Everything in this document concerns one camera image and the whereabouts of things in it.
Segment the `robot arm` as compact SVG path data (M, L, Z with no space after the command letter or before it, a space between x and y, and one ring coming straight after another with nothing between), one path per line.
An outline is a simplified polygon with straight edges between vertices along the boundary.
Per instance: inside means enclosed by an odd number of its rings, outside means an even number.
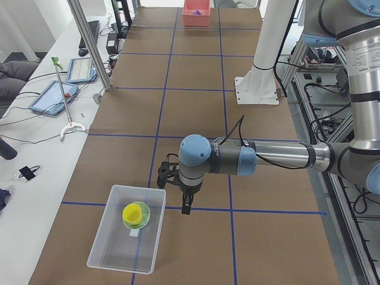
M258 164L312 167L379 193L379 2L308 1L303 35L309 46L338 43L346 52L354 138L349 143L286 144L184 138L177 177L189 214L206 173L249 176Z

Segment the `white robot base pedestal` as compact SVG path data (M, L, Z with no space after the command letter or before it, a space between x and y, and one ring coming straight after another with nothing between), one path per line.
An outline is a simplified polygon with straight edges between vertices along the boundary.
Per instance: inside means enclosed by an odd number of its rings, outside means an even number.
M236 100L239 105L279 104L274 67L297 6L298 2L292 0L268 2L252 68L244 77L235 78Z

